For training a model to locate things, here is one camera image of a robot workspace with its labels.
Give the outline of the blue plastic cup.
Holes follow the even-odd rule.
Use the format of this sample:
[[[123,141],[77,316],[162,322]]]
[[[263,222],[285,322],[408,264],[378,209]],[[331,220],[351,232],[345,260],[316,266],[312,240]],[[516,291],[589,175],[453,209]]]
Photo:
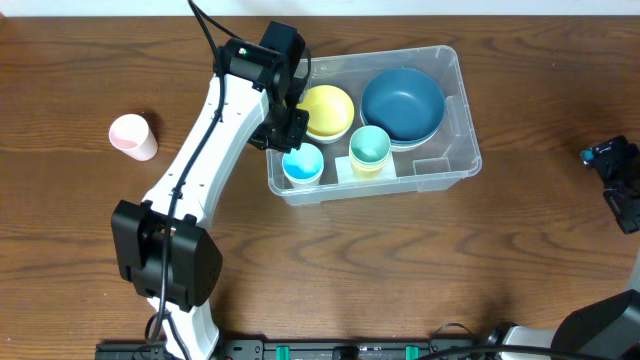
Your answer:
[[[324,156],[313,144],[303,143],[283,155],[282,167],[285,175],[297,183],[309,183],[319,178],[324,170]]]

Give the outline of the white plastic cup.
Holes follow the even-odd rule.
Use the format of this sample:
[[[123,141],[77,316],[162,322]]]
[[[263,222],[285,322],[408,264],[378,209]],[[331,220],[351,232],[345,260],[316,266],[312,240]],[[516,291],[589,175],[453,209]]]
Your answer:
[[[288,173],[285,174],[285,177],[293,188],[310,188],[319,185],[321,173],[316,173],[314,176],[305,179],[292,177]]]

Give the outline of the yellow plastic cup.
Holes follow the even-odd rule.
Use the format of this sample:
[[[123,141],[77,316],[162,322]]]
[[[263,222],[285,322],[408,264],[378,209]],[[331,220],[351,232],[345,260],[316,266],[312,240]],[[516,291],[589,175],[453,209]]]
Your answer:
[[[349,154],[351,167],[355,173],[373,174],[380,172],[381,169],[387,164],[390,155],[386,154],[380,160],[373,162],[365,162],[360,160],[354,153]]]
[[[385,163],[375,166],[363,165],[360,163],[351,164],[354,177],[358,180],[372,180],[379,177],[384,166]]]

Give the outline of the white small bowl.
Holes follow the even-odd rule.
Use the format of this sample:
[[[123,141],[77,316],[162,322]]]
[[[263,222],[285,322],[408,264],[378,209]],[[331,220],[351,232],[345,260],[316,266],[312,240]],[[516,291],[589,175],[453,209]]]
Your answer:
[[[347,129],[344,129],[343,131],[333,134],[333,135],[329,135],[329,136],[324,136],[324,135],[317,135],[313,132],[311,132],[310,130],[308,130],[306,132],[306,135],[313,141],[320,143],[320,144],[332,144],[335,143],[337,141],[339,141],[346,133],[348,132]]]

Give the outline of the dark blue bowl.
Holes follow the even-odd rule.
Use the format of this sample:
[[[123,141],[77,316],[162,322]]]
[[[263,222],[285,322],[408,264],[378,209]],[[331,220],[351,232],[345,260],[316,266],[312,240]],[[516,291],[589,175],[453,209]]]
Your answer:
[[[360,112],[445,115],[446,97],[429,75],[411,68],[382,71],[365,86]]]
[[[419,114],[365,113],[360,112],[362,123],[381,128],[389,136],[391,145],[410,147],[432,138],[441,126],[444,115],[421,116]]]

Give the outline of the beige large bowl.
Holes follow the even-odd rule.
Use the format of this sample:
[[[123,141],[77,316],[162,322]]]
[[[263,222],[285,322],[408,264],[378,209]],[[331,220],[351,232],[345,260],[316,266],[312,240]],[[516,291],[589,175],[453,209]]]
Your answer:
[[[420,147],[421,145],[423,145],[426,142],[427,142],[427,140],[422,141],[422,142],[412,143],[412,144],[395,144],[395,143],[392,143],[391,144],[391,151],[392,152],[408,152],[408,151],[412,151],[414,149],[417,149],[418,147]]]

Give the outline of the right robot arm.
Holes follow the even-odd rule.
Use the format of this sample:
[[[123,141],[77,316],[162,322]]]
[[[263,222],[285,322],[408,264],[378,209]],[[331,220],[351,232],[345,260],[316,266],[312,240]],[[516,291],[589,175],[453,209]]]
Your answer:
[[[581,152],[585,166],[604,184],[603,197],[625,234],[639,231],[639,147],[620,135]],[[572,312],[556,329],[535,330],[515,324],[496,328],[491,345],[532,346],[608,359],[639,357],[639,266],[627,287]]]

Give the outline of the clear plastic storage container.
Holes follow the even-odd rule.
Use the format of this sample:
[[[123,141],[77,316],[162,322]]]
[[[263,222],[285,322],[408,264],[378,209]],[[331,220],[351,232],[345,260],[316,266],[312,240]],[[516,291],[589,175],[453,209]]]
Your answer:
[[[461,179],[476,175],[482,157],[472,122],[458,54],[445,45],[369,52],[311,60],[309,83],[333,85],[353,100],[352,127],[338,141],[320,144],[324,171],[314,187],[295,188],[285,176],[283,154],[266,152],[267,183],[270,190],[291,206],[329,200],[376,196],[402,192],[441,191]],[[443,90],[446,108],[441,125],[431,138],[407,151],[392,151],[379,175],[358,179],[348,157],[351,134],[363,125],[360,101],[369,80],[394,68],[411,68],[431,76]]]

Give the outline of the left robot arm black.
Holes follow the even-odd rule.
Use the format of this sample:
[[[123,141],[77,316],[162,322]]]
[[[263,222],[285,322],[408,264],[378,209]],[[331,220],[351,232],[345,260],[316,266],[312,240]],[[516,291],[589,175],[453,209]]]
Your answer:
[[[203,108],[175,159],[139,203],[122,200],[111,228],[121,277],[156,312],[147,348],[166,334],[176,359],[208,359],[219,330],[209,298],[222,254],[209,235],[222,190],[244,147],[299,149],[309,114],[298,108],[310,52],[297,29],[271,22],[261,41],[232,37],[214,49],[214,74]]]

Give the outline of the green plastic cup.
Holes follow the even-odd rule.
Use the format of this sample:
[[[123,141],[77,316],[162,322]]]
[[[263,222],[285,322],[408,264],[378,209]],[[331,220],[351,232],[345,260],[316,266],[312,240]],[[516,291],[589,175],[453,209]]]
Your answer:
[[[391,140],[382,128],[366,125],[352,134],[349,150],[356,161],[365,165],[377,165],[390,154]]]

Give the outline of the yellow small bowl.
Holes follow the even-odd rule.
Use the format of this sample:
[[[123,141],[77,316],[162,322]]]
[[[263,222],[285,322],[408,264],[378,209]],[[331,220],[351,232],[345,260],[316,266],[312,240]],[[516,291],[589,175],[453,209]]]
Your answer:
[[[307,132],[317,137],[337,136],[348,130],[354,120],[351,97],[332,85],[310,88],[297,108],[309,113]]]

